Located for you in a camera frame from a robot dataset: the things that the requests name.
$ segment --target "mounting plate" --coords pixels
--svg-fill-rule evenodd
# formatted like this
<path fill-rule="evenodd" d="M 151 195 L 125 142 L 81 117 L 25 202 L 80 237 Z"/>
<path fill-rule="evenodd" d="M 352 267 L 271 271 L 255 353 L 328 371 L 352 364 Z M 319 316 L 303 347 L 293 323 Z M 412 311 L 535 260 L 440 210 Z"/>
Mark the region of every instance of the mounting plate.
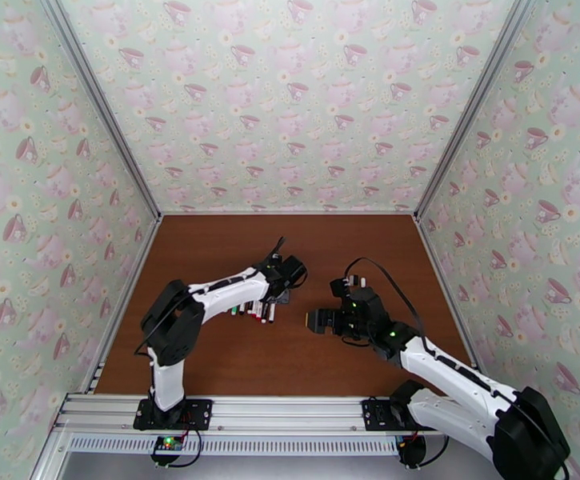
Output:
<path fill-rule="evenodd" d="M 138 404 L 134 417 L 136 430 L 194 430 L 207 431 L 210 428 L 212 418 L 212 401 L 210 399 L 186 399 L 181 409 L 182 420 L 164 426 L 160 422 L 154 422 L 154 404 L 150 399 L 143 399 Z"/>
<path fill-rule="evenodd" d="M 400 422 L 392 414 L 389 399 L 367 399 L 361 401 L 365 431 L 432 431 L 421 426 L 412 418 Z"/>

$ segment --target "wall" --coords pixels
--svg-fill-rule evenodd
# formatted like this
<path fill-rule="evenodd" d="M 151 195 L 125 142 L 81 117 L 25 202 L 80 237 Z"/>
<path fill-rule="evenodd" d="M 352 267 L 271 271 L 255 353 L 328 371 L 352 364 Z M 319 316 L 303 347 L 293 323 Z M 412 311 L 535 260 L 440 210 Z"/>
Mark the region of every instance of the wall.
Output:
<path fill-rule="evenodd" d="M 424 223 L 483 368 L 580 467 L 580 0 L 538 1 Z"/>
<path fill-rule="evenodd" d="M 513 0 L 63 0 L 163 211 L 412 211 Z"/>
<path fill-rule="evenodd" d="M 0 478 L 27 478 L 151 216 L 33 0 L 0 0 Z"/>

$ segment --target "metal frame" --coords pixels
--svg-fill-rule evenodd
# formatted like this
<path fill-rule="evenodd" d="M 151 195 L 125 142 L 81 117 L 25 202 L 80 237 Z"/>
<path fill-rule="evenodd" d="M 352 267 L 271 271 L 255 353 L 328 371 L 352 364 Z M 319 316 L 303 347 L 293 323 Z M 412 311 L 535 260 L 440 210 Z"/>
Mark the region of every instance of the metal frame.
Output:
<path fill-rule="evenodd" d="M 156 204 L 156 201 L 150 192 L 150 188 L 143 178 L 136 161 L 132 157 L 132 151 L 123 136 L 121 128 L 114 116 L 114 112 L 110 108 L 110 104 L 107 102 L 107 98 L 101 86 L 98 84 L 98 81 L 94 76 L 92 67 L 87 60 L 87 56 L 83 51 L 82 44 L 78 40 L 78 36 L 74 32 L 74 28 L 70 23 L 70 18 L 63 8 L 61 0 L 39 1 L 50 21 L 50 24 L 54 28 L 54 32 L 62 43 L 60 46 L 63 48 L 63 52 L 70 61 L 74 71 L 76 71 L 84 91 L 91 100 L 97 116 L 103 122 L 117 152 L 121 155 L 125 167 L 135 180 L 145 204 L 150 209 L 154 218 L 160 217 L 161 213 L 158 205 Z"/>
<path fill-rule="evenodd" d="M 441 161 L 437 164 L 434 174 L 432 174 L 432 178 L 423 192 L 421 201 L 418 203 L 418 206 L 414 211 L 415 217 L 425 213 L 429 207 L 432 197 L 440 186 L 441 181 L 445 177 L 452 161 L 455 159 L 457 152 L 461 148 L 461 145 L 466 140 L 466 136 L 476 120 L 478 111 L 481 109 L 487 95 L 491 92 L 494 80 L 500 72 L 502 64 L 510 54 L 511 48 L 516 42 L 517 37 L 520 35 L 536 1 L 537 0 L 514 0 L 514 4 L 512 5 L 507 18 L 503 23 L 501 32 L 498 35 L 498 39 L 483 67 L 481 76 L 478 77 L 476 85 L 468 98 L 468 103 L 466 104 L 466 107 L 454 128 L 454 132 L 443 151 Z"/>
<path fill-rule="evenodd" d="M 72 453 L 150 454 L 156 438 L 172 431 L 133 429 L 143 398 L 68 394 L 31 478 L 59 478 Z M 212 423 L 202 432 L 202 454 L 208 456 L 395 456 L 394 436 L 413 433 L 365 431 L 364 397 L 209 398 L 214 401 Z M 192 454 L 197 446 L 191 437 L 183 453 Z"/>

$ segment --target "white vent grille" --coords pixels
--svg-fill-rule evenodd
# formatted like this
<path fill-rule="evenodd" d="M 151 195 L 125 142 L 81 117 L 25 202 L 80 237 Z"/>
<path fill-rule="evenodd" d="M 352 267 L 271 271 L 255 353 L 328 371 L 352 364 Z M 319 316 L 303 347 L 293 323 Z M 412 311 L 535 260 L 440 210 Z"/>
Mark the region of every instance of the white vent grille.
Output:
<path fill-rule="evenodd" d="M 123 434 L 75 434 L 70 451 L 81 453 L 151 454 L 157 436 Z M 196 435 L 188 437 L 182 452 L 195 454 Z M 394 437 L 248 437 L 203 438 L 209 456 L 393 456 Z"/>

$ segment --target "wooden floor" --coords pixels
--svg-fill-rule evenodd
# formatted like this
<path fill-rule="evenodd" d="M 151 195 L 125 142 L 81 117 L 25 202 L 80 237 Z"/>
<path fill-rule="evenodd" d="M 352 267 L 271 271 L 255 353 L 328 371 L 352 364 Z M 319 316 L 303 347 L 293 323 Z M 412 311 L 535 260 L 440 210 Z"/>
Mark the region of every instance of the wooden floor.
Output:
<path fill-rule="evenodd" d="M 207 282 L 259 262 L 279 236 L 282 254 L 307 266 L 306 284 L 290 304 L 277 306 L 275 323 L 221 314 L 202 328 L 186 360 L 186 393 L 272 395 L 389 395 L 407 372 L 382 362 L 371 348 L 353 348 L 305 326 L 308 310 L 338 308 L 329 282 L 365 255 L 384 265 L 418 308 L 428 336 L 466 361 L 467 356 L 416 228 L 408 216 L 181 216 L 164 219 L 106 361 L 97 393 L 144 394 L 150 368 L 132 351 L 139 323 L 165 284 Z M 412 323 L 386 280 L 369 264 L 367 277 L 393 320 Z"/>

